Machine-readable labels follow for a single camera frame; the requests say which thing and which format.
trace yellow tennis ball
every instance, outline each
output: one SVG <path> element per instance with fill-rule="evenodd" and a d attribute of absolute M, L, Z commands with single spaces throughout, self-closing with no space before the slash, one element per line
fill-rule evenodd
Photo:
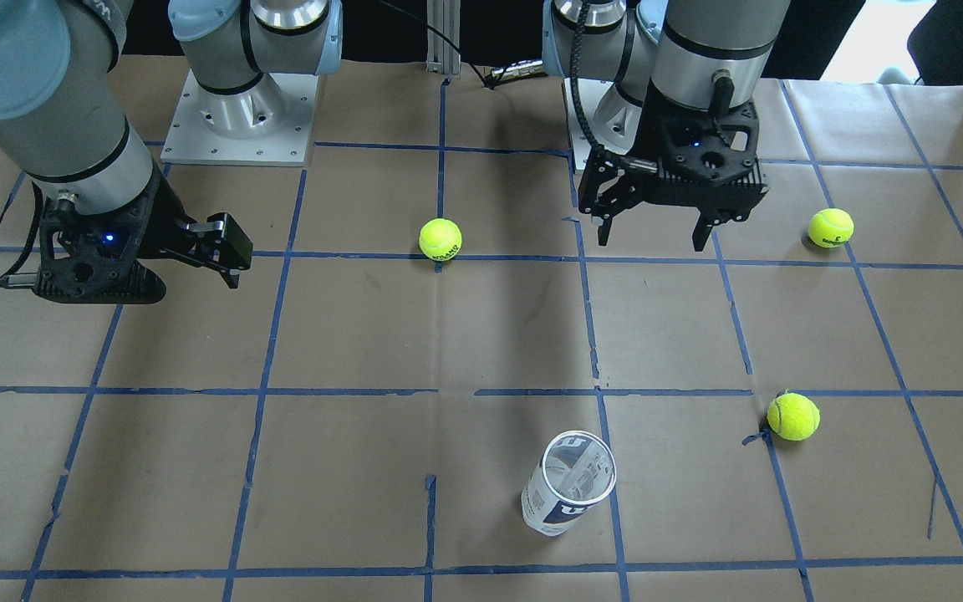
<path fill-rule="evenodd" d="M 808 439 L 819 427 L 819 408 L 805 395 L 787 391 L 767 407 L 767 424 L 783 439 Z"/>
<path fill-rule="evenodd" d="M 463 235 L 459 232 L 459 226 L 443 217 L 425 222 L 421 232 L 418 232 L 418 247 L 435 262 L 452 259 L 462 245 Z"/>
<path fill-rule="evenodd" d="M 853 218 L 841 209 L 824 209 L 809 222 L 809 237 L 819 247 L 841 247 L 853 236 Z"/>

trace black cable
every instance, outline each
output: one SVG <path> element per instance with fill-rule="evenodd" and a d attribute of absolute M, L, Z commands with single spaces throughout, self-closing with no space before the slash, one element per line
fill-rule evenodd
<path fill-rule="evenodd" d="M 589 18 L 589 7 L 593 0 L 582 0 L 582 7 L 578 10 L 578 22 L 574 26 L 574 36 L 570 41 L 570 99 L 574 105 L 574 114 L 578 117 L 578 127 L 582 129 L 582 135 L 589 142 L 589 147 L 601 150 L 603 145 L 593 135 L 592 127 L 589 127 L 589 119 L 585 118 L 585 110 L 582 108 L 582 96 L 578 92 L 578 61 L 582 58 L 582 38 L 585 37 L 585 20 Z"/>
<path fill-rule="evenodd" d="M 460 60 L 462 60 L 463 52 L 462 52 L 462 50 L 459 49 L 459 46 L 456 46 L 455 43 L 451 41 L 451 39 L 448 39 L 448 37 L 447 37 L 445 34 L 441 33 L 441 32 L 438 31 L 438 30 L 436 30 L 436 28 L 433 27 L 433 26 L 431 26 L 431 24 L 426 23 L 426 22 L 425 22 L 425 19 L 423 19 L 423 18 L 421 18 L 420 16 L 414 14 L 413 12 L 405 11 L 403 8 L 397 7 L 396 4 L 388 3 L 386 0 L 378 0 L 378 3 L 384 4 L 386 7 L 391 8 L 391 10 L 394 10 L 394 11 L 396 11 L 397 13 L 401 13 L 401 14 L 404 14 L 404 15 L 406 15 L 406 16 L 409 16 L 409 17 L 413 18 L 414 20 L 416 20 L 416 22 L 418 22 L 418 23 L 423 23 L 424 26 L 425 26 L 425 29 L 428 29 L 428 30 L 432 31 L 432 32 L 436 35 L 436 37 L 438 37 L 438 38 L 440 38 L 440 39 L 444 39 L 444 41 L 447 42 L 448 46 L 451 46 L 451 49 L 452 49 L 452 50 L 455 50 L 455 51 L 456 51 L 456 54 L 459 54 L 459 58 L 460 58 Z M 474 66 L 473 64 L 467 64 L 467 65 L 470 65 L 470 68 L 473 69 L 474 75 L 477 75 L 477 76 L 478 76 L 478 79 L 481 80 L 481 84 L 482 84 L 482 85 L 485 85 L 486 88 L 489 88 L 490 90 L 492 90 L 492 88 L 493 88 L 492 85 L 489 85 L 489 83 L 487 83 L 487 82 L 485 81 L 485 76 L 482 76 L 482 72 L 481 72 L 481 71 L 478 71 L 478 68 L 477 68 L 476 66 Z"/>
<path fill-rule="evenodd" d="M 17 273 L 17 270 L 22 269 L 24 262 L 27 262 L 29 256 L 32 254 L 35 237 L 39 232 L 39 217 L 43 215 L 43 191 L 39 190 L 39 186 L 35 186 L 35 182 L 32 182 L 32 194 L 35 197 L 35 206 L 32 210 L 32 222 L 28 228 L 28 235 L 24 238 L 24 247 L 22 251 L 20 251 L 20 256 L 17 257 L 16 262 L 14 262 L 7 271 L 3 272 L 3 275 L 0 275 L 0 287 L 7 284 L 7 277 L 11 277 L 11 275 Z M 0 226 L 3 224 L 3 218 L 7 216 L 7 210 L 10 209 L 11 205 L 11 202 L 5 203 L 3 213 L 0 213 Z"/>

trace tennis ball logo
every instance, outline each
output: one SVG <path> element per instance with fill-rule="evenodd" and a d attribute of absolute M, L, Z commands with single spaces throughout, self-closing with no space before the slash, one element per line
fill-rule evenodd
<path fill-rule="evenodd" d="M 853 218 L 841 209 L 824 209 L 809 221 L 809 239 L 819 247 L 841 247 L 853 236 Z"/>
<path fill-rule="evenodd" d="M 462 232 L 452 220 L 438 217 L 425 223 L 418 232 L 418 247 L 435 262 L 447 262 L 459 252 L 463 244 Z"/>

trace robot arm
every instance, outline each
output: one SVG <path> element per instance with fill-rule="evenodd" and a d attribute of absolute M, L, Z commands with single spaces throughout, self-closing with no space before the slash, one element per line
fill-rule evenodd
<path fill-rule="evenodd" d="M 596 119 L 609 127 L 597 136 L 583 125 L 592 150 L 578 188 L 578 209 L 599 226 L 600 244 L 607 244 L 613 218 L 641 202 L 698 209 L 692 235 L 696 251 L 703 250 L 714 226 L 749 217 L 767 193 L 757 160 L 759 121 L 752 91 L 788 4 L 642 0 L 635 14 L 626 12 L 625 0 L 546 5 L 546 65 L 550 73 L 572 77 L 578 115 L 577 77 L 614 81 L 613 89 L 625 100 L 624 115 L 641 107 L 631 121 L 632 147 L 619 144 L 611 130 L 626 119 Z M 654 46 L 634 45 L 634 31 Z M 642 61 L 650 61 L 645 84 L 638 75 Z M 645 94 L 635 96 L 638 90 Z M 605 113 L 618 114 L 611 108 Z"/>
<path fill-rule="evenodd" d="M 0 148 L 31 176 L 41 211 L 39 270 L 0 287 L 62 304 L 152 304 L 165 285 L 138 259 L 207 267 L 233 288 L 251 266 L 251 240 L 229 214 L 198 224 L 184 213 L 107 87 L 130 8 L 0 0 Z"/>

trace table surface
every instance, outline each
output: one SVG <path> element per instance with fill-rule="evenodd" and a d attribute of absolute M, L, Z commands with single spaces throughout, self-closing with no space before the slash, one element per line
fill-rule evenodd
<path fill-rule="evenodd" d="M 156 156 L 186 73 L 110 74 Z M 0 291 L 0 599 L 963 601 L 963 88 L 762 80 L 772 191 L 695 253 L 670 207 L 599 247 L 561 81 L 467 75 L 347 62 L 305 171 L 166 165 L 255 241 L 238 290 Z M 27 186 L 0 152 L 0 271 Z M 818 433 L 743 446 L 787 389 Z M 545 538 L 518 495 L 573 428 L 619 484 Z"/>

